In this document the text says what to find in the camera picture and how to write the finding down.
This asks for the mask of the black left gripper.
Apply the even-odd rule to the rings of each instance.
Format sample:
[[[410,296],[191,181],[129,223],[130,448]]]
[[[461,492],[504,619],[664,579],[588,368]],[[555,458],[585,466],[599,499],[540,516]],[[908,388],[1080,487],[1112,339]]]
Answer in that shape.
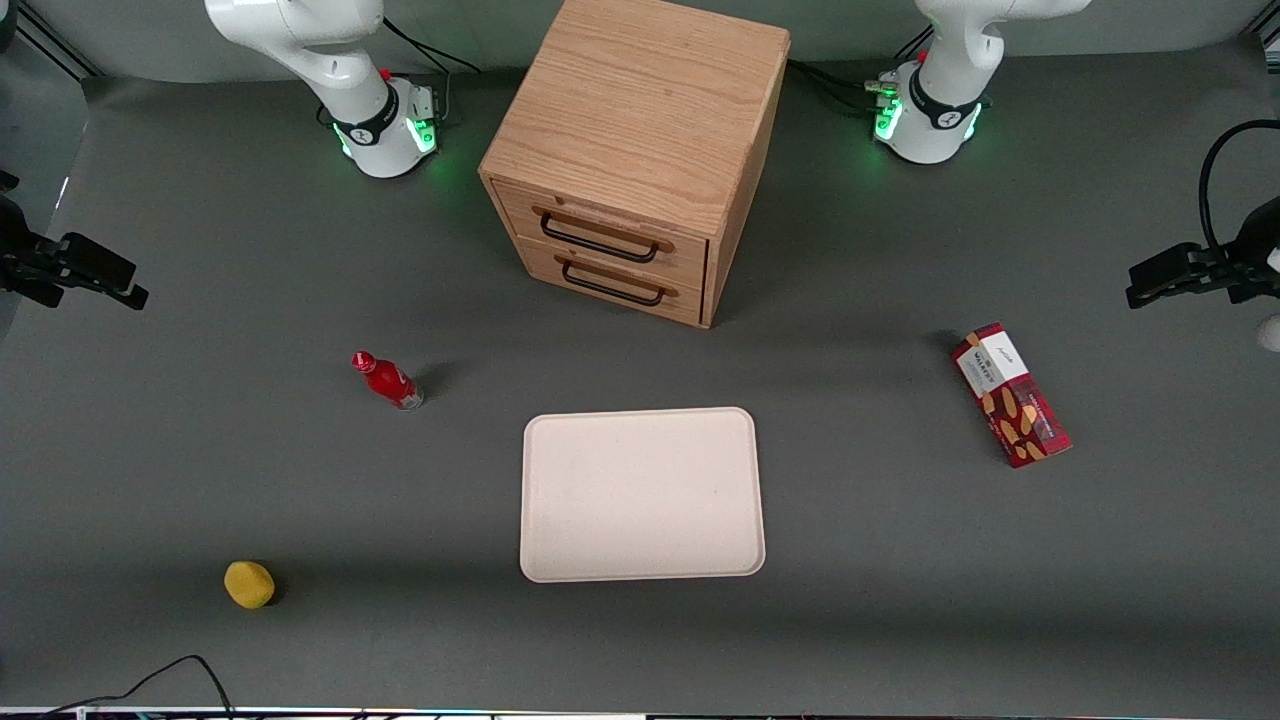
[[[1243,220],[1235,238],[1220,243],[1213,232],[1210,201],[1199,197],[1199,220],[1208,243],[1210,272],[1204,269],[1204,249],[1198,243],[1176,243],[1129,269],[1126,301],[1130,309],[1149,306],[1161,299],[1183,293],[1228,292],[1231,304],[1257,297],[1279,296],[1279,197],[1274,197]]]

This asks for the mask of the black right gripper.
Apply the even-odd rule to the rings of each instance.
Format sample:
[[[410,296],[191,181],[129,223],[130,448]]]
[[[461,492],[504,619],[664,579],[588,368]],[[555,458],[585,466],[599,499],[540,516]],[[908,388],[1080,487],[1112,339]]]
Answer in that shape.
[[[1,173],[1,291],[17,293],[45,307],[58,307],[64,288],[51,282],[47,258],[41,254],[45,240],[27,224],[20,208],[6,197],[20,181]],[[136,264],[79,234],[65,233],[60,240],[61,274],[83,287],[141,311],[150,292],[134,284]]]

